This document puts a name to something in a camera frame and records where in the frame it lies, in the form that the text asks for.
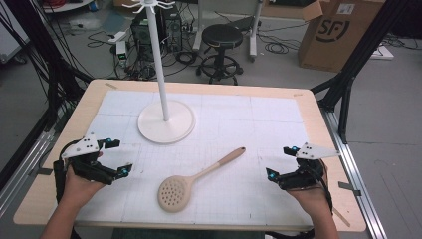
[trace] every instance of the black clamp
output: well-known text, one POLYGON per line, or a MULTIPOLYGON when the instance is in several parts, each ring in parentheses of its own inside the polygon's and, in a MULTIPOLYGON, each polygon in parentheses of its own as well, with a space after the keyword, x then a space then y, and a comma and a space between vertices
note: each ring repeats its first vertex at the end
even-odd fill
MULTIPOLYGON (((296 156, 300 150, 298 147, 284 147, 285 154, 296 156)), ((290 190, 295 188, 305 188, 317 184, 316 177, 323 177, 323 165, 319 160, 296 158, 299 168, 290 173, 280 175, 273 169, 267 168, 268 179, 277 183, 281 189, 290 190)))
POLYGON ((87 135, 81 140, 74 141, 68 148, 64 148, 62 158, 68 159, 67 166, 71 166, 75 175, 104 184, 111 185, 113 181, 127 177, 132 164, 119 167, 117 170, 102 166, 98 162, 100 150, 120 146, 118 139, 110 138, 96 140, 93 134, 87 135))

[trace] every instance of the floor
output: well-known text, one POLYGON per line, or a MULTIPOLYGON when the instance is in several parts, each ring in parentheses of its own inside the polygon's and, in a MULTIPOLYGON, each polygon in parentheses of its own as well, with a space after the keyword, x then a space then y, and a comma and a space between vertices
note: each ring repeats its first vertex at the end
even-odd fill
MULTIPOLYGON (((72 14, 82 13, 85 10, 74 11, 72 14)), ((130 17, 127 12, 116 11, 109 5, 96 12, 95 16, 103 23, 103 29, 110 34, 124 30, 130 24, 124 18, 130 17)), ((226 21, 216 14, 206 16, 216 22, 226 21)), ((66 21, 69 16, 62 14, 59 17, 66 21)), ((302 21, 286 19, 262 18, 261 21, 260 30, 304 24, 302 21)), ((305 29, 306 26, 302 26, 266 34, 300 41, 305 29)), ((72 53, 93 76, 107 79, 115 77, 109 45, 96 48, 87 46, 92 41, 88 36, 100 30, 66 34, 66 39, 72 53)), ((406 43, 408 46, 415 44, 412 40, 407 40, 406 43)), ((265 43, 260 40, 257 47, 258 57, 254 63, 248 57, 248 38, 245 38, 238 49, 228 52, 239 61, 245 71, 238 77, 239 85, 310 89, 335 76, 334 73, 300 68, 295 50, 286 54, 273 54, 265 50, 265 43)), ((422 51, 397 47, 387 49, 394 55, 394 59, 368 61, 353 85, 347 140, 387 237, 422 238, 422 186, 418 183, 422 168, 422 160, 419 159, 422 144, 422 51)), ((173 62, 172 55, 163 59, 163 65, 171 65, 173 62)), ((183 68, 184 65, 176 63, 171 67, 164 67, 164 74, 169 75, 183 68)), ((117 68, 117 71, 123 74, 121 69, 117 68)), ((208 84, 204 76, 195 76, 194 67, 166 76, 165 81, 208 84)), ((232 82, 225 80, 220 84, 231 85, 232 82)), ((322 97, 323 93, 316 96, 317 99, 322 97)), ((46 100, 31 64, 10 62, 0 66, 0 168, 4 168, 47 108, 46 100)), ((13 223, 14 212, 32 180, 33 177, 27 176, 8 210, 0 215, 1 238, 39 237, 42 227, 13 223)), ((113 230, 78 228, 78 231, 83 238, 111 238, 113 230)), ((368 232, 340 233, 340 236, 370 238, 368 232)))

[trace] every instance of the spoon handle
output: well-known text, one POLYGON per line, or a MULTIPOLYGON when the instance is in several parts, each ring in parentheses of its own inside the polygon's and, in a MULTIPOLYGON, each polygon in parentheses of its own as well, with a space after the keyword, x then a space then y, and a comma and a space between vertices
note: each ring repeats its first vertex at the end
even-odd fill
POLYGON ((207 167, 206 169, 198 172, 197 174, 191 176, 192 181, 196 180, 197 178, 207 174, 208 172, 228 163, 229 161, 232 161, 236 158, 238 158, 240 155, 242 155, 246 151, 245 147, 239 147, 235 149, 234 151, 227 154, 225 157, 221 158, 218 162, 212 164, 211 166, 207 167))
POLYGON ((225 157, 221 158, 218 163, 220 166, 228 163, 229 161, 232 161, 242 155, 246 151, 246 147, 239 147, 238 149, 235 149, 234 151, 227 154, 225 157))

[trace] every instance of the chair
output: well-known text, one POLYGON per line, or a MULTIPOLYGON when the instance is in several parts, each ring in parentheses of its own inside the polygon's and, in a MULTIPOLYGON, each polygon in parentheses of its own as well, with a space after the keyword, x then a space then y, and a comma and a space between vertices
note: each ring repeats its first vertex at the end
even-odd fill
POLYGON ((225 51, 242 44, 243 35, 240 30, 224 24, 212 25, 202 32, 202 41, 209 46, 205 54, 211 48, 214 48, 218 54, 205 58, 196 69, 196 75, 200 76, 202 72, 210 77, 209 84, 212 84, 214 80, 233 78, 233 85, 237 86, 235 75, 243 74, 243 69, 236 60, 226 56, 225 51))

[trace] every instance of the power strip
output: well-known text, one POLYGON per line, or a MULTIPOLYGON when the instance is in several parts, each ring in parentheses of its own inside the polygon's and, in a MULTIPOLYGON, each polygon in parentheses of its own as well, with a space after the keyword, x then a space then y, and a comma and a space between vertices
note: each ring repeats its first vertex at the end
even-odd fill
POLYGON ((116 42, 120 41, 120 39, 122 39, 124 36, 126 36, 126 32, 118 32, 114 35, 114 38, 110 38, 110 39, 108 39, 108 41, 110 43, 116 43, 116 42))
POLYGON ((394 56, 390 53, 390 51, 388 51, 388 49, 382 45, 380 45, 370 57, 370 59, 389 61, 393 60, 393 58, 394 56))

